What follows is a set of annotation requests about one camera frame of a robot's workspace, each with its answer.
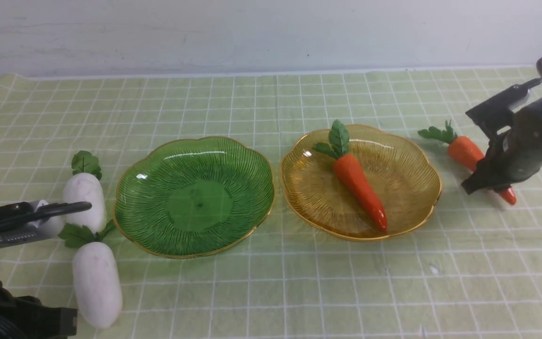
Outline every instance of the green glass plate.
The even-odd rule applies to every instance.
[[[183,139],[123,174],[114,223],[149,253],[192,258],[245,239],[274,199],[271,165],[260,153],[227,137]]]

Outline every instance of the plate center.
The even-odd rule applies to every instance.
[[[222,183],[199,181],[176,190],[167,204],[174,226],[188,232],[203,232],[225,221],[233,200]]]

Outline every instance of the glass plate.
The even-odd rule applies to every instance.
[[[413,142],[365,125],[346,125],[351,152],[383,202],[388,221],[382,233],[334,175],[334,159],[312,150],[327,142],[329,129],[313,131],[282,159],[279,181],[288,205],[307,223],[355,241],[382,240],[423,225],[442,192],[438,172]]]
[[[227,137],[169,142],[123,174],[114,222],[145,251],[211,255],[250,235],[271,212],[269,161]]]

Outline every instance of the white wall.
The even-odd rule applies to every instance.
[[[537,0],[0,0],[0,74],[531,64]]]

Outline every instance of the green leaf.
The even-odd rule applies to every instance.
[[[106,227],[104,227],[104,229],[101,232],[96,232],[95,234],[96,241],[101,242],[102,240],[104,240],[106,235],[110,233],[110,231],[112,231],[113,229],[116,229],[116,225],[114,224],[114,220],[110,219],[110,221],[108,221],[108,223],[106,224]]]
[[[330,156],[334,159],[338,159],[338,156],[336,155],[336,152],[332,149],[332,147],[329,144],[326,144],[325,142],[318,142],[312,146],[313,150],[319,153],[323,153],[327,156]]]
[[[335,120],[329,131],[329,144],[338,157],[344,156],[349,150],[350,135],[348,129],[340,120]]]
[[[66,224],[62,232],[58,234],[60,239],[65,240],[64,245],[71,249],[78,249],[89,242],[96,241],[95,236],[87,226],[77,226],[74,224]]]
[[[428,129],[420,129],[417,131],[417,134],[424,139],[435,139],[445,142],[446,144],[454,142],[458,137],[457,133],[454,132],[453,127],[451,127],[450,121],[445,122],[445,130],[430,126]]]
[[[99,159],[93,156],[90,152],[79,151],[72,157],[71,161],[72,175],[78,173],[90,173],[101,180],[102,168],[99,167]]]

